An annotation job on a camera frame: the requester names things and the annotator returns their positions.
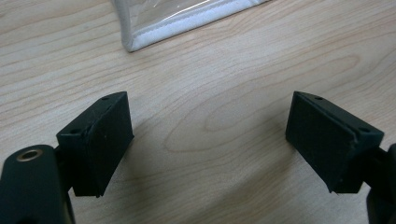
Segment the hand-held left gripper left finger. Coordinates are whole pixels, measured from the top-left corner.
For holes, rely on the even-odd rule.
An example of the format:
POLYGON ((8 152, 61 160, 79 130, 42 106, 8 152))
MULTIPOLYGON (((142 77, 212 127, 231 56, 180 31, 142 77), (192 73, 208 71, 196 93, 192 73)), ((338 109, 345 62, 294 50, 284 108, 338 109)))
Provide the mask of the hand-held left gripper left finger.
POLYGON ((128 95, 104 96, 57 133, 77 196, 100 197, 134 138, 128 95))

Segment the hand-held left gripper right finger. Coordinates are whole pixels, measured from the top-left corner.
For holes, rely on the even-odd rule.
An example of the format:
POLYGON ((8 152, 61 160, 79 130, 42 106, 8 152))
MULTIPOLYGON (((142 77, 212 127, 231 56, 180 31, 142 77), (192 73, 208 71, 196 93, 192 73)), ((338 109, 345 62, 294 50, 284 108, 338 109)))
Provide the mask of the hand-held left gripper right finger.
POLYGON ((325 182, 330 192, 356 193, 367 155, 384 133, 314 94, 293 94, 286 139, 325 182))

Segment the clear pouch with white trim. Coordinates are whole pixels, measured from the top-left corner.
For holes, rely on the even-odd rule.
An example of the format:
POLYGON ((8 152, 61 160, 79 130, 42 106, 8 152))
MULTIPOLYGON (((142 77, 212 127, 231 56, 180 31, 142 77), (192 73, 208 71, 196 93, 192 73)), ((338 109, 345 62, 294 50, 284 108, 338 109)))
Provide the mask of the clear pouch with white trim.
POLYGON ((111 0, 121 43, 137 51, 269 0, 111 0))

